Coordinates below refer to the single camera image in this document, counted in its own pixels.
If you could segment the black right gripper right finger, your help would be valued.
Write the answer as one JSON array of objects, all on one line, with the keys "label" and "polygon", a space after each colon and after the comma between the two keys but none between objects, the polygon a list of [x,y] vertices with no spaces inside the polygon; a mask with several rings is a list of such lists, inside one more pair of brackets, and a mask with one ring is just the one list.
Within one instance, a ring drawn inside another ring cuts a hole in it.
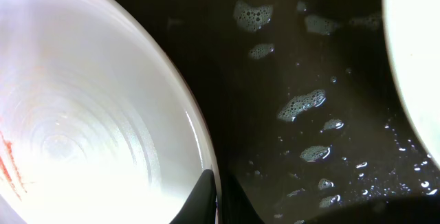
[{"label": "black right gripper right finger", "polygon": [[264,224],[234,175],[221,178],[222,220],[225,224]]}]

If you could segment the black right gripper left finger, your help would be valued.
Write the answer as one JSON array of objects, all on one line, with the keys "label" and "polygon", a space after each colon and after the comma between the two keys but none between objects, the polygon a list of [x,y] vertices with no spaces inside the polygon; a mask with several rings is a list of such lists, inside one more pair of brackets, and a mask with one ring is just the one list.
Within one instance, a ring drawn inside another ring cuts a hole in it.
[{"label": "black right gripper left finger", "polygon": [[215,224],[216,197],[214,173],[206,169],[170,224]]}]

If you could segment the white plate with red stain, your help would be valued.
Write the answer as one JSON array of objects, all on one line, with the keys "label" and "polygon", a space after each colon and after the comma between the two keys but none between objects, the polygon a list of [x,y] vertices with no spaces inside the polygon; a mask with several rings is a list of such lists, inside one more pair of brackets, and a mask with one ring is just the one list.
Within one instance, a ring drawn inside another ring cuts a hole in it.
[{"label": "white plate with red stain", "polygon": [[206,169],[218,206],[197,103],[119,3],[1,0],[2,223],[171,223]]}]

